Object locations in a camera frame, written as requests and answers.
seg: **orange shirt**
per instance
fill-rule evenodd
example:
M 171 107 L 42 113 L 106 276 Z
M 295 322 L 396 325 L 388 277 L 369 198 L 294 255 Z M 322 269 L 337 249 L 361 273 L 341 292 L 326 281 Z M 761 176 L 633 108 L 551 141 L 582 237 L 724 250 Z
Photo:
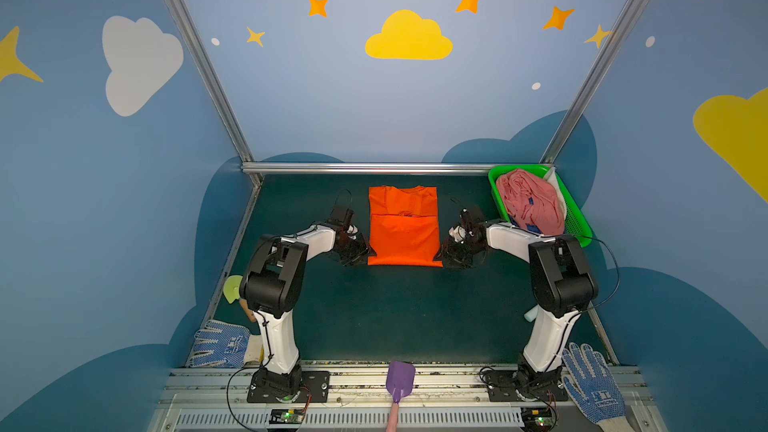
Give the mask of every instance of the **orange shirt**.
M 440 250 L 436 187 L 371 187 L 368 197 L 370 245 L 376 253 L 368 265 L 442 267 L 434 260 Z

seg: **dark green table surface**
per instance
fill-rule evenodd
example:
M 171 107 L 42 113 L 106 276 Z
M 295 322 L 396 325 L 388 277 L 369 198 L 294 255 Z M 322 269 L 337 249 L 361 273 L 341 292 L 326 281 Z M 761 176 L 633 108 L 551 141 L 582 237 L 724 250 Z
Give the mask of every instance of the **dark green table surface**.
M 267 176 L 237 253 L 232 274 L 243 274 L 262 234 L 285 235 L 327 218 L 339 197 L 368 237 L 368 188 L 434 186 L 438 190 L 441 240 L 458 221 L 460 207 L 478 204 L 497 218 L 485 177 L 453 176 Z M 528 264 L 490 251 L 472 269 L 408 266 L 342 267 L 326 255 L 306 265 L 293 313 L 296 345 L 305 360 L 393 359 L 435 362 L 517 362 L 533 324 L 523 314 L 535 305 Z M 247 326 L 240 305 L 222 298 L 217 320 Z M 571 340 L 605 352 L 589 317 Z

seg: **blue and white glove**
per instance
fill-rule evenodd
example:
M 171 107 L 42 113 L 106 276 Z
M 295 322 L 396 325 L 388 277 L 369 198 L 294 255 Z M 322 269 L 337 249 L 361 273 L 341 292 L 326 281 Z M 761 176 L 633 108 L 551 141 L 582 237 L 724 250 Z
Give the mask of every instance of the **blue and white glove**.
M 194 335 L 187 367 L 241 368 L 250 339 L 250 331 L 242 325 L 208 321 Z
M 563 362 L 571 372 L 563 377 L 565 389 L 581 413 L 605 432 L 633 432 L 624 398 L 603 355 L 589 344 L 580 348 L 571 342 L 563 350 Z

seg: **blue wall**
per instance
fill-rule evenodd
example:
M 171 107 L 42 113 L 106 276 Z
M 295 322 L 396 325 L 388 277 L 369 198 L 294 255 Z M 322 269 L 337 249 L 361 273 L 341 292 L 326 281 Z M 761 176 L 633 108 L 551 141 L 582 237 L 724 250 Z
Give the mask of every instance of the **blue wall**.
M 19 27 L 43 79 L 0 80 L 3 432 L 143 430 L 250 195 L 188 56 L 136 114 L 112 110 L 116 15 L 179 35 L 162 0 L 0 0 L 0 40 Z
M 598 52 L 585 41 L 598 24 L 610 30 L 626 0 L 479 0 L 477 14 L 457 13 L 462 0 L 328 0 L 327 17 L 310 16 L 309 0 L 185 1 L 257 160 L 482 162 L 483 150 L 456 145 L 508 141 L 567 109 Z M 554 6 L 574 12 L 543 30 Z M 367 55 L 402 9 L 435 20 L 450 55 Z M 248 28 L 264 32 L 263 47 L 246 42 Z M 537 162 L 533 149 L 523 154 Z
M 754 393 L 768 380 L 768 203 L 693 122 L 714 96 L 768 87 L 764 9 L 765 0 L 651 0 L 580 121 L 595 150 L 572 137 L 557 160 L 570 188 L 590 191 L 584 215 L 626 267 L 600 315 L 671 432 L 768 430 Z M 587 154 L 597 157 L 594 184 L 578 169 Z M 724 397 L 745 413 L 713 420 L 706 402 Z

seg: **laundry basket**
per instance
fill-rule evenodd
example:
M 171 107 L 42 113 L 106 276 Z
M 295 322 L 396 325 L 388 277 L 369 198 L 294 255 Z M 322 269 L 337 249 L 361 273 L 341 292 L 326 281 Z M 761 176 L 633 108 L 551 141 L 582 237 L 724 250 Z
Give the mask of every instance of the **laundry basket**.
M 488 180 L 491 182 L 491 190 L 493 191 L 493 200 L 496 202 L 496 208 L 498 209 L 499 215 L 501 215 L 502 218 L 507 222 L 511 221 L 509 220 L 507 208 L 504 207 L 502 196 L 498 193 L 498 188 L 496 188 L 496 179 L 508 172 L 515 170 L 516 168 L 522 168 L 526 172 L 530 172 L 534 176 L 542 178 L 544 177 L 544 174 L 547 173 L 547 170 L 549 170 L 549 167 L 547 166 L 524 165 L 498 166 L 492 168 L 488 172 Z M 589 224 L 587 224 L 587 220 L 584 218 L 584 214 L 582 214 L 581 210 L 579 210 L 579 208 L 576 206 L 576 202 L 574 202 L 573 197 L 571 197 L 571 193 L 565 187 L 563 181 L 560 180 L 560 177 L 558 177 L 558 184 L 560 184 L 560 192 L 563 193 L 563 198 L 565 199 L 565 207 L 568 210 L 568 214 L 565 216 L 565 233 L 584 235 L 585 237 L 579 237 L 577 235 L 576 238 L 581 244 L 581 247 L 586 247 L 592 242 L 591 238 L 587 238 L 592 236 L 592 229 L 589 227 Z

